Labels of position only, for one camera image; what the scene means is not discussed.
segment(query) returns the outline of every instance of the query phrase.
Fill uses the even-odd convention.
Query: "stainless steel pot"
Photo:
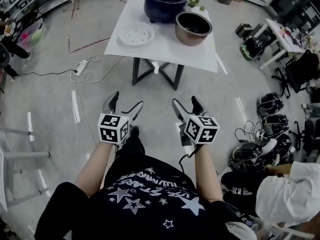
[[[176,37],[187,46],[202,43],[212,32],[211,23],[203,16],[194,12],[181,12],[176,16]]]

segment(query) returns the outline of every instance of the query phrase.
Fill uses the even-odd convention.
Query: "black t-shirt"
[[[57,187],[36,229],[35,239],[191,238],[238,239],[226,223],[241,222],[231,205],[209,203],[191,179],[147,155],[122,155],[110,167],[104,187],[88,198],[71,183]]]

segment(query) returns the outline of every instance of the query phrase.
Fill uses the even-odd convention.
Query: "power strip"
[[[83,61],[79,62],[78,67],[76,68],[76,73],[74,73],[77,77],[81,75],[81,73],[85,70],[89,60],[84,59]]]

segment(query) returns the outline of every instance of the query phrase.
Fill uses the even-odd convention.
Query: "white cable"
[[[77,92],[77,94],[78,94],[78,96],[79,96],[80,105],[81,105],[81,111],[82,111],[82,116],[83,116],[83,119],[84,119],[84,121],[85,121],[85,123],[86,123],[86,125],[87,125],[87,127],[88,127],[88,129],[89,129],[89,131],[90,131],[90,133],[91,133],[91,137],[92,137],[94,146],[97,146],[97,144],[96,144],[96,141],[95,141],[95,138],[94,138],[94,134],[92,133],[92,131],[91,131],[91,129],[90,129],[90,126],[89,126],[89,124],[88,124],[88,122],[87,122],[87,119],[86,119],[86,117],[85,117],[84,106],[83,106],[83,104],[82,104],[82,100],[81,100],[81,96],[80,96],[80,93],[79,93],[79,90],[78,90],[78,87],[77,87],[77,83],[96,84],[96,83],[101,82],[101,81],[110,73],[110,71],[123,59],[123,57],[124,57],[124,56],[122,56],[122,57],[108,70],[108,72],[107,72],[99,81],[88,82],[88,80],[91,79],[91,77],[93,76],[93,73],[92,73],[92,72],[87,72],[87,73],[83,76],[83,81],[77,81],[77,76],[75,75],[75,72],[74,72],[74,71],[72,71],[71,74],[70,74],[70,76],[69,76],[69,79],[70,79],[71,82],[74,83],[76,92]],[[87,58],[86,60],[92,61],[92,62],[99,62],[99,61],[101,60],[101,58],[102,58],[102,56],[101,56],[100,54],[97,54],[97,55],[94,55],[94,56],[91,56],[91,57]],[[81,62],[77,62],[77,63],[74,65],[73,70],[77,70],[77,68],[79,67],[80,63],[81,63]],[[87,74],[91,74],[88,79],[86,79],[86,75],[87,75]]]

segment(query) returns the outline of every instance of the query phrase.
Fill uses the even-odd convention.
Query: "black metal table frame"
[[[147,65],[150,67],[146,72],[144,72],[142,75],[138,76],[139,73],[139,65],[140,65],[140,58],[135,57],[133,59],[133,72],[132,72],[132,85],[135,86],[137,83],[139,83],[142,79],[144,79],[146,76],[151,74],[155,70],[155,66],[151,63],[151,61],[147,58],[143,58],[143,60],[147,63]],[[168,81],[168,83],[172,86],[172,88],[176,91],[179,86],[179,82],[182,76],[182,73],[184,71],[184,65],[178,65],[175,73],[174,81],[170,79],[170,77],[167,75],[167,73],[164,71],[164,68],[168,66],[170,63],[165,62],[159,67],[159,73],[163,75],[163,77]]]

